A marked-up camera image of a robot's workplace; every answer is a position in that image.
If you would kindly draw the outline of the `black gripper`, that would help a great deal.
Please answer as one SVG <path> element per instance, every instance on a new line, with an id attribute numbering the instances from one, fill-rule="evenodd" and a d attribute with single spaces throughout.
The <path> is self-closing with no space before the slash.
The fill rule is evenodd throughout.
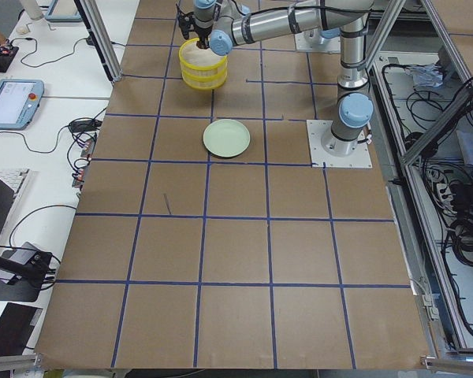
<path id="1" fill-rule="evenodd" d="M 212 22 L 211 21 L 201 21 L 197 20 L 195 17 L 195 13 L 193 11 L 189 13 L 184 13 L 180 6 L 176 4 L 177 8 L 177 23 L 181 30 L 182 37 L 184 39 L 190 38 L 190 33 L 196 33 L 198 37 L 198 41 L 196 42 L 196 46 L 199 49 L 203 48 L 203 42 L 207 44 L 208 49 L 210 48 L 209 43 L 209 35 L 212 29 Z"/>

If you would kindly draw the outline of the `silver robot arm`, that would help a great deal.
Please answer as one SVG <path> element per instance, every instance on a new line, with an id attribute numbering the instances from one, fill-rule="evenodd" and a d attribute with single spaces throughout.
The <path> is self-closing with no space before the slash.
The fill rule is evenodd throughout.
<path id="1" fill-rule="evenodd" d="M 312 31 L 325 39 L 338 35 L 338 115 L 321 143 L 328 154 L 344 158 L 355 151 L 359 134 L 374 112 L 366 93 L 365 52 L 366 22 L 372 5 L 371 1 L 299 1 L 252 12 L 235 1 L 195 1 L 191 12 L 177 11 L 177 22 L 184 38 L 195 33 L 199 48 L 223 57 L 236 46 L 285 35 Z"/>

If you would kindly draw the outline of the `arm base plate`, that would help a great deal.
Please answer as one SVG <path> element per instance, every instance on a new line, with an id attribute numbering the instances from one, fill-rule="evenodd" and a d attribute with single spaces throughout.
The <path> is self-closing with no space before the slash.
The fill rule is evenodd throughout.
<path id="1" fill-rule="evenodd" d="M 295 35 L 296 50 L 322 54 L 339 54 L 341 51 L 339 28 L 330 30 L 312 29 Z"/>
<path id="2" fill-rule="evenodd" d="M 311 164 L 318 168 L 371 169 L 369 147 L 363 131 L 351 142 L 336 139 L 331 120 L 307 120 Z"/>

